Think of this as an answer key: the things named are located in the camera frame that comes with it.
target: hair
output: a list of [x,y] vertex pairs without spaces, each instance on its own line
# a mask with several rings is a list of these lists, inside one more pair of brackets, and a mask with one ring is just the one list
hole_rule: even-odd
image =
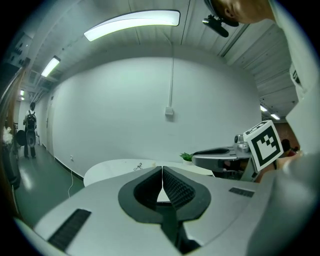
[[291,149],[290,141],[288,139],[286,139],[286,138],[281,141],[281,145],[282,145],[282,148],[283,148],[284,152],[286,152],[286,151]]

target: green plant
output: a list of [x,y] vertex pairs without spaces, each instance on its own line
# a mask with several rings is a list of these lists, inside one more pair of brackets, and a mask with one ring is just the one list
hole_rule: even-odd
[[184,152],[183,154],[180,155],[180,157],[183,158],[183,160],[186,160],[188,162],[192,162],[192,154],[188,154]]

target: ceiling panel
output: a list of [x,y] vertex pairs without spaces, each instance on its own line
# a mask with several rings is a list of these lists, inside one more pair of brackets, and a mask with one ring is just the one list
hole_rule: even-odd
[[[32,68],[38,73],[54,55],[61,63],[51,75],[59,79],[74,64],[100,52],[128,45],[172,43],[222,56],[229,65],[252,73],[260,100],[264,98],[264,104],[268,108],[273,106],[282,116],[292,109],[292,102],[297,102],[289,76],[291,58],[285,35],[269,20],[249,26],[224,25],[229,32],[229,37],[224,38],[203,25],[203,18],[210,12],[202,0],[72,0],[72,3],[65,13],[57,11],[57,20],[34,57]],[[92,42],[84,36],[85,31],[115,16],[158,9],[179,10],[179,26],[129,28]]]

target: door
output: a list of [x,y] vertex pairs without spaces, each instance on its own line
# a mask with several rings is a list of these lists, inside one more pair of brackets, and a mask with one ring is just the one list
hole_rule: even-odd
[[54,96],[51,96],[49,106],[48,106],[48,114],[46,118],[46,149],[49,153],[54,157],[54,144],[53,144],[53,122],[54,122],[54,113],[55,113],[55,105],[54,105]]

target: ceiling light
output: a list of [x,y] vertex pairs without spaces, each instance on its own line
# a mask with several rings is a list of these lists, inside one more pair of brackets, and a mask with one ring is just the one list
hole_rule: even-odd
[[109,19],[84,33],[91,42],[107,34],[133,27],[150,25],[178,26],[180,12],[177,10],[145,10]]
[[275,120],[280,120],[279,116],[277,116],[276,114],[271,114],[271,116],[272,116]]
[[57,56],[53,56],[52,60],[46,65],[44,71],[42,72],[41,76],[47,77],[50,72],[59,64],[61,59],[59,59]]
[[261,109],[262,112],[268,111],[265,107],[263,107],[263,106],[261,106],[261,105],[260,105],[260,109]]

